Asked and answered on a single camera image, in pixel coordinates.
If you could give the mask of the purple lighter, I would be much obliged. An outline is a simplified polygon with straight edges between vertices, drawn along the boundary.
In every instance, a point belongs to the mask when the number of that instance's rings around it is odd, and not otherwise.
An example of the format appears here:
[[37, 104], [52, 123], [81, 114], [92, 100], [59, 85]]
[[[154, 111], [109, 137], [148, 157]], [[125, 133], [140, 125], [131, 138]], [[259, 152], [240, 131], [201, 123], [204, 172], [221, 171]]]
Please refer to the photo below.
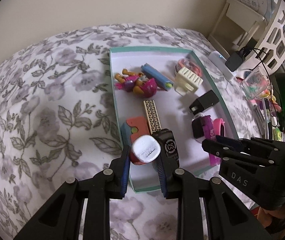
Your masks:
[[201, 123], [202, 123], [202, 126], [203, 126], [205, 139], [215, 140], [216, 139], [216, 135], [214, 134], [213, 124], [212, 124], [213, 120], [211, 119], [211, 116], [210, 115], [206, 115], [206, 116], [202, 117], [200, 120], [201, 120]]

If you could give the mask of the black toy car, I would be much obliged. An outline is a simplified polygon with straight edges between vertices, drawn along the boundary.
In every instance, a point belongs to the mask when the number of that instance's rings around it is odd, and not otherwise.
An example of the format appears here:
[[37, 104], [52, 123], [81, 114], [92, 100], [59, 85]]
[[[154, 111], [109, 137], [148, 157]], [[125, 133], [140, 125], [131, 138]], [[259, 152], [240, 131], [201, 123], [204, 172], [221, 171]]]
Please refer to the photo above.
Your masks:
[[173, 132], [170, 129], [162, 129], [152, 134], [152, 137], [160, 144], [161, 152], [156, 158], [158, 175], [165, 175], [165, 168], [176, 169], [179, 164], [179, 153]]

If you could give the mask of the black power adapter cube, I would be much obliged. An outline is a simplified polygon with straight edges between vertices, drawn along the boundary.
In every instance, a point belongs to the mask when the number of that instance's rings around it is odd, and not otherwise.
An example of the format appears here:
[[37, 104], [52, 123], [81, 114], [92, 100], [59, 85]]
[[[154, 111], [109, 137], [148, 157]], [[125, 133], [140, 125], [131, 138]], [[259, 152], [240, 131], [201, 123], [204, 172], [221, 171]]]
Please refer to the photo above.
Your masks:
[[219, 98], [215, 94], [213, 90], [210, 90], [194, 100], [193, 103], [190, 104], [189, 110], [192, 112], [193, 115], [198, 113], [202, 113], [206, 109], [216, 105], [219, 103]]

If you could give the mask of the red white glue stick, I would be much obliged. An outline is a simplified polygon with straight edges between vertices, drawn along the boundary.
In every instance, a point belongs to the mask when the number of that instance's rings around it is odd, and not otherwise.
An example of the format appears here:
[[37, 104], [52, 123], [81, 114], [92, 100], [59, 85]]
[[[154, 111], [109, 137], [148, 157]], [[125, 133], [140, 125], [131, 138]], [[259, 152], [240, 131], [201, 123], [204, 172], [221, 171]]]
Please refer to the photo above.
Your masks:
[[129, 157], [134, 165], [144, 165], [153, 162], [160, 152], [160, 144], [151, 135], [142, 135], [132, 143]]

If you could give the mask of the gold black patterned box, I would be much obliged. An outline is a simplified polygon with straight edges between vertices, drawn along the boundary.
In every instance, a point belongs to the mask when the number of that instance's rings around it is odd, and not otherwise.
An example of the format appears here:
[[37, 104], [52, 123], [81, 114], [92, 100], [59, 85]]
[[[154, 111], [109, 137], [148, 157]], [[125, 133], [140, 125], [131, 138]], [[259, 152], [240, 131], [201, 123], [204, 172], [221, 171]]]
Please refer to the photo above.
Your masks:
[[162, 130], [160, 118], [154, 100], [144, 100], [143, 106], [146, 113], [149, 131], [151, 134]]

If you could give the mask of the cream hair claw clip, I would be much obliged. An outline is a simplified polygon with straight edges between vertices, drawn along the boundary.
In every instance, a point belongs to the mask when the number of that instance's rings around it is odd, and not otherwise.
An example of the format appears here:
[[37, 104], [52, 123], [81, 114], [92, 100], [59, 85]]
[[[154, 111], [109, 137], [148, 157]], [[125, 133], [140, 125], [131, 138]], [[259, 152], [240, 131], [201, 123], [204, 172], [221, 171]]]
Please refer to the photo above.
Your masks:
[[203, 79], [186, 67], [177, 72], [174, 82], [174, 90], [184, 96], [187, 93], [194, 94], [202, 85]]

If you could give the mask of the clear round bead case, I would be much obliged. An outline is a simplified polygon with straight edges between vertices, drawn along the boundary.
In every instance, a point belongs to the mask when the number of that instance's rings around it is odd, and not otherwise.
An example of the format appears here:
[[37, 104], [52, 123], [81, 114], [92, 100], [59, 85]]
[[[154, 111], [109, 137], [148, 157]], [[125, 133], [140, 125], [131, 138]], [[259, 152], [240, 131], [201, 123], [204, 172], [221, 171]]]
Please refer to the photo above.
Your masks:
[[175, 65], [174, 74], [176, 75], [183, 67], [186, 67], [199, 77], [203, 76], [202, 68], [200, 68], [198, 64], [194, 63], [193, 61], [190, 61], [189, 59], [180, 59]]

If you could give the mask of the blue orange retractable knife toy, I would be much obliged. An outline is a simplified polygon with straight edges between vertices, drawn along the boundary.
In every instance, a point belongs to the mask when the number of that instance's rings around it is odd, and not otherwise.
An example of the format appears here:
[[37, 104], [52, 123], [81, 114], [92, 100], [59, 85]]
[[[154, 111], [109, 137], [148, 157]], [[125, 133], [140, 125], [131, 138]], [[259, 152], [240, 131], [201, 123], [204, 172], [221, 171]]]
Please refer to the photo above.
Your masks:
[[153, 78], [158, 85], [158, 87], [169, 91], [173, 87], [173, 82], [161, 74], [157, 69], [152, 67], [150, 64], [144, 64], [141, 66], [141, 71], [145, 74], [148, 78]]

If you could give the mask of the pink doll figure toy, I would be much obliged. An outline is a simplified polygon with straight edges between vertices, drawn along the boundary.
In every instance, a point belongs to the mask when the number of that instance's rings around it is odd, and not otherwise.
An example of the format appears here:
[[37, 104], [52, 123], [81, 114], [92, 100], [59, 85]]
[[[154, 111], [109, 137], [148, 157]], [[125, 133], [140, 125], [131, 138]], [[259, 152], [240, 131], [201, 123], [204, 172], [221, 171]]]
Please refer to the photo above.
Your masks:
[[142, 72], [130, 72], [123, 69], [122, 73], [116, 73], [114, 79], [117, 81], [115, 87], [118, 90], [132, 92], [141, 98], [151, 98], [158, 91], [158, 85], [155, 79], [147, 77]]

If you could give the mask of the pink wrist band watch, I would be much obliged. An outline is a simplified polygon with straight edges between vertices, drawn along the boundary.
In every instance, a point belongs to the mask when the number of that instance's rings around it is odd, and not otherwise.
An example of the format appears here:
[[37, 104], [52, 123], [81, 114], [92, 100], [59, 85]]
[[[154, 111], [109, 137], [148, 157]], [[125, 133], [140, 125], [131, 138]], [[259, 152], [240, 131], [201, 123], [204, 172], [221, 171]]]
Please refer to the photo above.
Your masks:
[[214, 134], [218, 136], [225, 136], [225, 121], [222, 118], [217, 118], [212, 121]]

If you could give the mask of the clear glass jar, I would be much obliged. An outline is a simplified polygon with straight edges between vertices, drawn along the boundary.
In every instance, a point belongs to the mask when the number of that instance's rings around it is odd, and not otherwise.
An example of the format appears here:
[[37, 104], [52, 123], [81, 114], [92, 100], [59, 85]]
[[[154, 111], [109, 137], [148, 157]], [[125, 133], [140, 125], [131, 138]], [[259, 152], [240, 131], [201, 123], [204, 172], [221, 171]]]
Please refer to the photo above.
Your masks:
[[248, 99], [262, 99], [270, 96], [269, 79], [260, 67], [244, 72], [244, 79], [241, 81], [241, 88]]

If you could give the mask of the floral grey white blanket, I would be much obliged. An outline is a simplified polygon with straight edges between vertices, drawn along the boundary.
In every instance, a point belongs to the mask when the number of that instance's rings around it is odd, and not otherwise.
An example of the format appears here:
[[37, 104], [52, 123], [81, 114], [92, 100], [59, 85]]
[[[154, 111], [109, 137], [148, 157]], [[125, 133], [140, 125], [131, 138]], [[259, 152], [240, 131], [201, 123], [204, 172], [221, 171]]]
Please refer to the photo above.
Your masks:
[[199, 32], [147, 24], [68, 31], [0, 64], [0, 237], [13, 239], [69, 177], [88, 179], [121, 153], [109, 50], [167, 46], [194, 51], [242, 138], [260, 132], [245, 97], [208, 60]]

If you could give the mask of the white power strip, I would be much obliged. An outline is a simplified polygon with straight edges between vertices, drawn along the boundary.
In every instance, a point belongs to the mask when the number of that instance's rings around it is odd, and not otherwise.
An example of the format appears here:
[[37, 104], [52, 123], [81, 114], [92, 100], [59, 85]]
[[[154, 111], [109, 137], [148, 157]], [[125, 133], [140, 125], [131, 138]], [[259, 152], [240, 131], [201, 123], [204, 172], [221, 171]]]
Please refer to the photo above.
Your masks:
[[234, 73], [225, 65], [226, 59], [218, 51], [212, 51], [209, 54], [208, 59], [221, 71], [228, 81], [235, 78]]

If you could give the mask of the teal rimmed white tray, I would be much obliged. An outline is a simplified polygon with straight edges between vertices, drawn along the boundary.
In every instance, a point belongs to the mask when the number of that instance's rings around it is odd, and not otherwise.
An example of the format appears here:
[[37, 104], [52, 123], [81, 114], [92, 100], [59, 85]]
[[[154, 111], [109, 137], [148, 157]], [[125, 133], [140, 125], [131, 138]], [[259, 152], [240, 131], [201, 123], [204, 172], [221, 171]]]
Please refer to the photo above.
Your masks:
[[[124, 68], [138, 72], [145, 63], [157, 68], [166, 77], [174, 80], [174, 67], [179, 59], [191, 59], [203, 71], [204, 82], [195, 94], [181, 96], [173, 88], [169, 91], [159, 90], [151, 99], [155, 101], [162, 128], [173, 132], [179, 154], [180, 167], [195, 175], [210, 169], [209, 154], [204, 152], [201, 143], [193, 137], [193, 115], [189, 105], [207, 91], [213, 90], [219, 98], [219, 103], [207, 109], [204, 114], [211, 115], [211, 119], [222, 118], [225, 121], [227, 137], [238, 139], [234, 122], [225, 101], [216, 87], [212, 76], [203, 66], [202, 61], [192, 50], [168, 47], [117, 47], [110, 49], [110, 72], [112, 77], [113, 96], [117, 124], [120, 127], [129, 118], [146, 117], [143, 98], [115, 88], [114, 75], [121, 73]], [[154, 164], [131, 165], [129, 181], [135, 193], [145, 193], [160, 189], [157, 169]]]

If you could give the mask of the cream wooden shelf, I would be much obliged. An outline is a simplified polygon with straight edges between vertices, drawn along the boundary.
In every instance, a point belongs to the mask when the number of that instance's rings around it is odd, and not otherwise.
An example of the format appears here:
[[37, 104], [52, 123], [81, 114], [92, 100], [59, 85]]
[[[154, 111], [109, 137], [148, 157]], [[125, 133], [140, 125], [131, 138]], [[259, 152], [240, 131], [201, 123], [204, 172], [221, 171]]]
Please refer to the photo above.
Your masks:
[[267, 26], [266, 19], [238, 0], [226, 0], [208, 40], [224, 57], [245, 46]]

